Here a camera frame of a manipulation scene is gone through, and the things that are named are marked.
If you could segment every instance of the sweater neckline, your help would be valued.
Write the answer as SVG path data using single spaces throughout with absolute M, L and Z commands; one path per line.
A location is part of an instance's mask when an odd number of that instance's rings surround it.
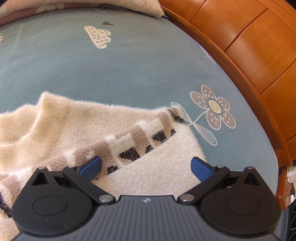
M 44 92 L 37 105 L 0 114 L 0 174 L 38 164 L 55 144 L 69 100 Z

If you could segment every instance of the white logo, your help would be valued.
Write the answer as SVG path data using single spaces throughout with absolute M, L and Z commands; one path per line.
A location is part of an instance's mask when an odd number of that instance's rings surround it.
M 149 202 L 151 202 L 151 199 L 150 198 L 145 198 L 145 199 L 143 199 L 142 200 L 144 203 L 149 203 Z

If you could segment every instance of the wooden headboard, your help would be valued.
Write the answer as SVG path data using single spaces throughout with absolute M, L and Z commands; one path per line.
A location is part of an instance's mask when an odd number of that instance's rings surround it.
M 242 93 L 267 133 L 279 167 L 277 197 L 289 204 L 296 159 L 296 11 L 284 0 L 159 0 Z

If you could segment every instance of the silver rivet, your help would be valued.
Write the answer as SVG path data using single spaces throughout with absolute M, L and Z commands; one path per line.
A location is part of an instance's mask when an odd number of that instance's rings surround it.
M 111 202 L 113 201 L 113 197 L 109 194 L 106 194 L 106 195 L 102 195 L 99 197 L 99 201 L 101 202 Z
M 180 196 L 180 199 L 183 202 L 192 202 L 194 200 L 194 196 L 191 194 L 183 194 Z

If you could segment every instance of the folded sweater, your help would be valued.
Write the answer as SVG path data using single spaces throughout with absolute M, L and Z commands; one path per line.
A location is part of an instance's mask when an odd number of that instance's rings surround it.
M 37 167 L 58 171 L 93 156 L 103 163 L 93 183 L 116 198 L 178 197 L 199 183 L 192 157 L 205 160 L 176 107 L 108 106 L 45 92 L 37 105 L 0 115 L 0 240 L 18 234 L 11 208 Z

